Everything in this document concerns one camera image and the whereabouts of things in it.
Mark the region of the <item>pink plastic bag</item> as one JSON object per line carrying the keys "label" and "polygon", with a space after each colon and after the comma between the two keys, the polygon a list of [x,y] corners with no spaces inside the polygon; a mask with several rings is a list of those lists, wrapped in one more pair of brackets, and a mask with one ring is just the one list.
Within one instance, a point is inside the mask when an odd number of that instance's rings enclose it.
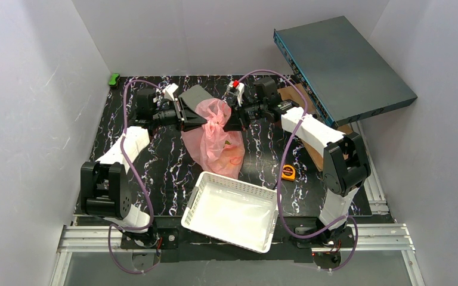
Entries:
{"label": "pink plastic bag", "polygon": [[230,106],[222,100],[211,98],[200,102],[195,112],[207,123],[181,133],[190,157],[206,172],[237,179],[245,147],[240,131],[224,130],[231,116]]}

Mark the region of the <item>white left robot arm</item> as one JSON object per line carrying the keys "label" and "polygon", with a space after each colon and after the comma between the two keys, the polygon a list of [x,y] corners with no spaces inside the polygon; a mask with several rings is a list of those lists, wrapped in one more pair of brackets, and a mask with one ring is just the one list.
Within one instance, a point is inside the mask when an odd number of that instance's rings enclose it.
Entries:
{"label": "white left robot arm", "polygon": [[81,167],[82,213],[105,219],[123,231],[148,231],[153,223],[153,211],[144,212],[131,203],[127,173],[137,174],[134,160],[149,145],[157,128],[175,126],[179,131],[190,131],[207,122],[183,98],[175,96],[177,88],[171,84],[162,95],[158,89],[151,88],[136,93],[135,106],[125,116],[122,135],[100,158]]}

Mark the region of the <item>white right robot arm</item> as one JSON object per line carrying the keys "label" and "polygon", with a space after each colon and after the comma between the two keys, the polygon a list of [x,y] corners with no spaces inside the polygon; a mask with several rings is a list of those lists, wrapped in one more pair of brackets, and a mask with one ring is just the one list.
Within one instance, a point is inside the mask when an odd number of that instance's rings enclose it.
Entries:
{"label": "white right robot arm", "polygon": [[298,103],[282,99],[270,77],[263,77],[253,85],[255,97],[249,96],[244,84],[238,80],[228,84],[226,94],[233,101],[224,130],[242,131],[254,120],[267,119],[271,123],[279,122],[291,138],[298,137],[313,147],[323,159],[321,175],[327,188],[316,227],[309,231],[292,231],[283,216],[280,220],[285,230],[297,239],[310,240],[320,236],[325,241],[334,240],[345,229],[353,198],[371,174],[361,135],[333,129],[315,119]]}

